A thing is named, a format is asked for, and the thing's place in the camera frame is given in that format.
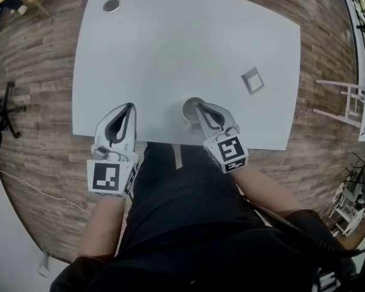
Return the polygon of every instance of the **human arm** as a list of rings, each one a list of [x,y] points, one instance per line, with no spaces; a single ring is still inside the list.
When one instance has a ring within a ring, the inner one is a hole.
[[[81,237],[78,257],[58,275],[50,292],[86,290],[94,275],[115,255],[124,209],[124,198],[99,199]]]
[[[231,175],[247,199],[256,206],[281,217],[303,209],[300,201],[288,189],[250,165],[231,172]]]
[[[78,256],[105,261],[115,256],[125,205],[125,198],[101,197],[81,236]]]

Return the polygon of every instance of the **white wall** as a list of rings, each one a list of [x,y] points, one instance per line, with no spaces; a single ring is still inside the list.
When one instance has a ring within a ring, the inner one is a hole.
[[[49,278],[38,274],[42,253],[24,229],[0,181],[0,292],[45,292],[67,264],[49,258]]]
[[[365,249],[365,238],[358,246],[358,249]],[[353,258],[355,266],[357,267],[357,273],[359,273],[361,271],[362,265],[364,263],[364,259],[365,259],[365,253],[362,253],[359,256],[356,256]]]

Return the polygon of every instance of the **round hole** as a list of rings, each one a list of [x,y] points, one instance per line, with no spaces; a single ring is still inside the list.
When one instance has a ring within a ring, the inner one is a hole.
[[[114,13],[117,11],[117,9],[120,7],[120,1],[119,0],[108,0],[103,5],[103,11],[105,13]]]

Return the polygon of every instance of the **white table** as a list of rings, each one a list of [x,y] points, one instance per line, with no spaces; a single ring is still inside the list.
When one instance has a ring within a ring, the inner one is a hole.
[[[73,133],[93,136],[113,108],[133,102],[139,141],[202,145],[183,101],[228,109],[249,148],[284,150],[300,70],[297,24],[245,0],[88,0],[75,58]],[[250,95],[242,75],[265,87]]]

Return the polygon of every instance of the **cable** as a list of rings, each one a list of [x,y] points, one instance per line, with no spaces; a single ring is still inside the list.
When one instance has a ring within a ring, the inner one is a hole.
[[[222,136],[222,135],[226,135],[227,136],[227,134],[229,133],[229,131],[231,130],[231,129],[234,129],[235,131],[237,131],[238,133],[240,133],[240,129],[239,129],[239,125],[237,125],[237,124],[234,124],[233,126],[231,126],[231,127],[229,127],[229,128],[227,128],[226,129],[226,131],[224,131],[223,133],[220,133],[212,142],[214,143],[214,142],[217,142],[218,141],[218,138],[219,138],[219,136]]]
[[[4,171],[1,171],[1,170],[0,170],[0,172],[1,172],[1,173],[3,173],[3,174],[5,174],[5,175],[7,175],[7,176],[9,176],[9,177],[11,177],[11,178],[15,178],[15,179],[17,179],[17,180],[18,180],[18,181],[20,181],[20,182],[24,182],[24,183],[26,183],[26,184],[27,184],[28,186],[30,186],[31,188],[34,188],[35,190],[39,191],[42,195],[45,195],[45,196],[48,196],[48,197],[54,198],[54,199],[56,199],[56,200],[65,200],[66,202],[68,202],[68,203],[72,204],[73,206],[78,207],[79,209],[81,209],[82,211],[84,211],[85,213],[87,213],[88,215],[90,215],[90,213],[89,213],[87,210],[85,210],[84,208],[80,207],[78,204],[75,204],[75,203],[73,203],[72,201],[69,201],[69,200],[68,200],[68,199],[66,199],[66,198],[57,198],[57,197],[55,197],[55,196],[49,195],[49,194],[47,194],[47,193],[44,193],[44,192],[43,192],[43,191],[41,191],[40,189],[38,189],[38,188],[34,187],[33,185],[31,185],[29,182],[27,182],[27,181],[26,181],[26,180],[24,180],[24,179],[20,179],[20,178],[17,178],[16,176],[9,175],[8,173],[6,173],[6,172],[4,172]]]
[[[306,239],[309,243],[314,244],[317,248],[320,248],[324,250],[326,253],[334,256],[334,257],[340,257],[340,258],[349,258],[349,257],[355,257],[362,253],[360,249],[345,249],[345,248],[336,248],[333,246],[330,246],[326,242],[322,242],[320,239],[315,238],[314,236],[311,236],[310,234],[306,233],[305,231],[301,230],[300,228],[296,227],[294,224],[290,223],[286,219],[278,216],[277,214],[263,208],[260,206],[255,206],[254,204],[247,201],[249,205],[256,210],[257,212],[260,212],[262,215],[267,216],[269,218],[272,218],[278,223],[281,223],[280,226],[276,226],[278,229],[288,229],[288,233],[294,232],[294,235],[300,236],[303,239]]]

